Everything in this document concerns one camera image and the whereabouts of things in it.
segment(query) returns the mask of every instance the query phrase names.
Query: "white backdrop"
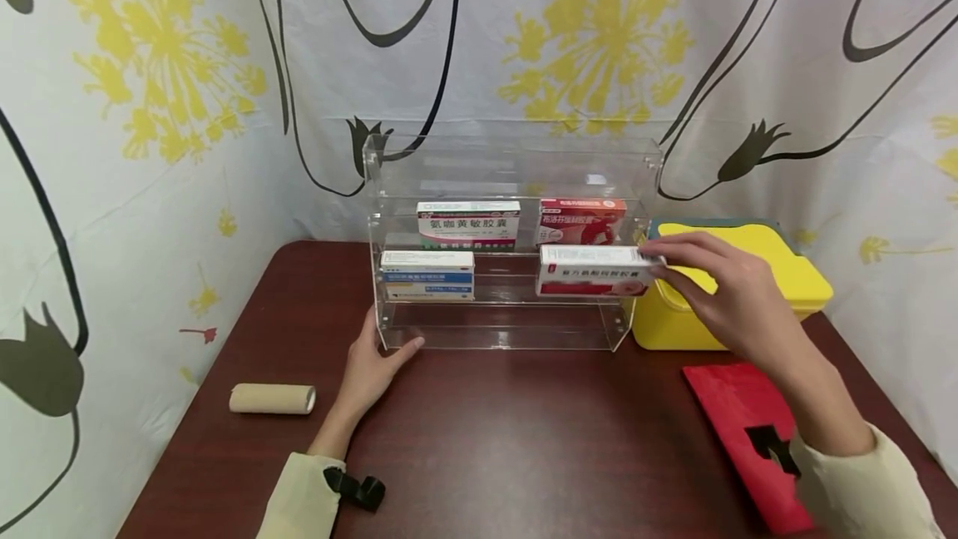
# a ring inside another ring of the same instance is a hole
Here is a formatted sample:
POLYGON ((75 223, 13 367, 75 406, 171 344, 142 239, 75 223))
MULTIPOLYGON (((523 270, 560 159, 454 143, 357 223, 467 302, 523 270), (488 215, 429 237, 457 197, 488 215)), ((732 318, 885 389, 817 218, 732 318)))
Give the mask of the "white backdrop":
POLYGON ((956 17, 951 0, 0 2, 0 528, 37 504, 0 535, 112 537, 273 251, 364 239, 340 194, 377 124, 653 137, 657 212, 779 220, 958 480, 956 17), (43 304, 61 333, 25 327, 43 304), (51 378, 73 385, 34 398, 51 378))

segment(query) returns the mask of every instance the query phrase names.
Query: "medicine box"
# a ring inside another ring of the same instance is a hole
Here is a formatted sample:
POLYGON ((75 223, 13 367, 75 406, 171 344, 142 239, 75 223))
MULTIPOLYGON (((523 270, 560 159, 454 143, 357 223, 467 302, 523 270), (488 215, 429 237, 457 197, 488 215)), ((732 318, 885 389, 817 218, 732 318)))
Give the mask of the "medicine box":
POLYGON ((395 300, 471 301, 471 251, 384 250, 379 261, 386 296, 395 300))
POLYGON ((623 200, 543 198, 536 244, 614 244, 624 216, 623 200))
POLYGON ((543 245, 539 295, 642 295, 661 257, 645 256, 636 245, 543 245))
POLYGON ((440 250, 512 250, 519 232, 519 203, 421 201, 417 205, 422 247, 440 250))

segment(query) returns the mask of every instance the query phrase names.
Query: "blue and white medicine box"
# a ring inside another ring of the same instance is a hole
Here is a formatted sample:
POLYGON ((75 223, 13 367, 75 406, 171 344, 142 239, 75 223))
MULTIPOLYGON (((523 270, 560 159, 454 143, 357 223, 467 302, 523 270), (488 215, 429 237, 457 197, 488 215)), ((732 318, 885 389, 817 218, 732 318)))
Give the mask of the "blue and white medicine box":
POLYGON ((379 261, 386 297, 408 301, 472 301, 471 251, 385 250, 379 261))

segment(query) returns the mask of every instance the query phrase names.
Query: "red medicine box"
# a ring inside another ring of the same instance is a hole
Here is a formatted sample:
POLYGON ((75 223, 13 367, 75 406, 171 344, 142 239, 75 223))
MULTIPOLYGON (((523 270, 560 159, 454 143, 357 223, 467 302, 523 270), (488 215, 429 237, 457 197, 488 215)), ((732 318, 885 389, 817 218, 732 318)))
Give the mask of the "red medicine box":
POLYGON ((625 202, 612 199, 543 198, 536 245, 610 245, 625 217, 625 202))

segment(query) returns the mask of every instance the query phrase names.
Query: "acrylic shelf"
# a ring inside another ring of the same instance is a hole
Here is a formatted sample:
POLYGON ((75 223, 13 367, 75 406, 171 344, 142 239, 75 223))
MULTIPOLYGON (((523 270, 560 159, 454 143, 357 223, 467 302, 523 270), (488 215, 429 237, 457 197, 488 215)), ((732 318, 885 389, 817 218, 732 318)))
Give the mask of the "acrylic shelf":
POLYGON ((614 198, 626 216, 616 244, 634 244, 649 223, 661 152, 634 138, 371 136, 363 149, 373 287, 386 348, 418 335, 430 349, 616 350, 631 329, 617 298, 536 295, 538 200, 614 198), (384 146, 384 151, 377 150, 384 146), (399 146, 396 152, 391 148, 399 146), (384 250, 422 250, 420 200, 518 200, 516 248, 475 251, 474 300, 437 302, 387 297, 384 250))

